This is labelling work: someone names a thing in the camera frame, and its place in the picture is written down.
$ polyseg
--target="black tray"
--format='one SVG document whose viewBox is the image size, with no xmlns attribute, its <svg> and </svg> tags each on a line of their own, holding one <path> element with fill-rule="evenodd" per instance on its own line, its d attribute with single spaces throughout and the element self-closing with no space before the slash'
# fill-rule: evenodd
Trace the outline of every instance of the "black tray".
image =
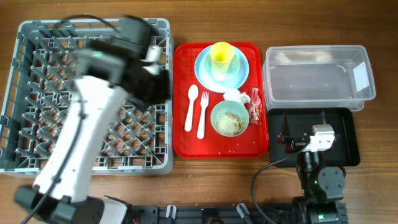
<svg viewBox="0 0 398 224">
<path fill-rule="evenodd" d="M 335 130 L 337 140 L 332 148 L 323 152 L 323 160 L 329 166 L 356 166 L 361 161 L 352 112 L 347 108 L 310 108 L 310 109 L 272 109 L 267 113 L 269 130 L 269 151 L 271 162 L 291 156 L 285 153 L 285 144 L 278 144 L 277 137 L 282 130 L 283 113 L 287 115 L 290 134 L 303 136 L 310 133 L 312 126 L 322 124 L 321 112 L 326 113 Z M 296 158 L 278 163 L 277 167 L 295 167 Z"/>
</svg>

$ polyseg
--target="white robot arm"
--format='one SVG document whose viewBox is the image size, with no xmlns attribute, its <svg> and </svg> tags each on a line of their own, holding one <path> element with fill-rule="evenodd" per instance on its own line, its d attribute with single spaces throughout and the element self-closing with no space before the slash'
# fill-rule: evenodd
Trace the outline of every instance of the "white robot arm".
<svg viewBox="0 0 398 224">
<path fill-rule="evenodd" d="M 78 94 L 72 99 L 57 145 L 33 186 L 19 189 L 14 196 L 15 202 L 30 211 L 23 223 L 34 215 L 49 223 L 128 221 L 127 203 L 88 196 L 91 170 L 108 126 L 128 96 L 133 94 L 144 108 L 166 100 L 170 87 L 165 82 L 168 75 L 159 71 L 161 48 L 147 46 L 150 25 L 135 17 L 127 20 L 142 33 L 134 36 L 135 42 L 130 39 L 127 47 L 126 38 L 110 44 L 93 42 L 80 50 L 80 74 L 84 75 L 74 80 Z M 166 90 L 165 95 L 154 91 L 159 91 L 159 86 Z"/>
</svg>

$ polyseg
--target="plate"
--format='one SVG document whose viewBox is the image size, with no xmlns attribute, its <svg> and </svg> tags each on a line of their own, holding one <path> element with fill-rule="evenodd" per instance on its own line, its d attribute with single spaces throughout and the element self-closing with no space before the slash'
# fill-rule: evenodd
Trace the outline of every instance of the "plate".
<svg viewBox="0 0 398 224">
<path fill-rule="evenodd" d="M 195 75 L 206 89 L 225 93 L 230 89 L 238 89 L 249 76 L 249 62 L 238 48 L 233 47 L 235 55 L 225 73 L 213 71 L 211 67 L 210 48 L 203 49 L 195 61 Z"/>
</svg>

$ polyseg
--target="wrapped candy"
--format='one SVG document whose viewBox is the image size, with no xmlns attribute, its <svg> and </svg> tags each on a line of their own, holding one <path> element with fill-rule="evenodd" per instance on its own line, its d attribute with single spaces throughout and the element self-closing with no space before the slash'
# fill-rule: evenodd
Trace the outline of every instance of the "wrapped candy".
<svg viewBox="0 0 398 224">
<path fill-rule="evenodd" d="M 261 100 L 258 87 L 252 88 L 251 102 L 249 104 L 249 124 L 261 124 Z"/>
</svg>

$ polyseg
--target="plastic cup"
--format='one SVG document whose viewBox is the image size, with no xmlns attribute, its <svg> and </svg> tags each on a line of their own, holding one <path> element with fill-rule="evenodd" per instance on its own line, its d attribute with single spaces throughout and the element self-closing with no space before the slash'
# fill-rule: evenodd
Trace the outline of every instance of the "plastic cup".
<svg viewBox="0 0 398 224">
<path fill-rule="evenodd" d="M 235 55 L 234 48 L 227 42 L 213 44 L 210 49 L 211 65 L 217 72 L 226 72 Z"/>
</svg>

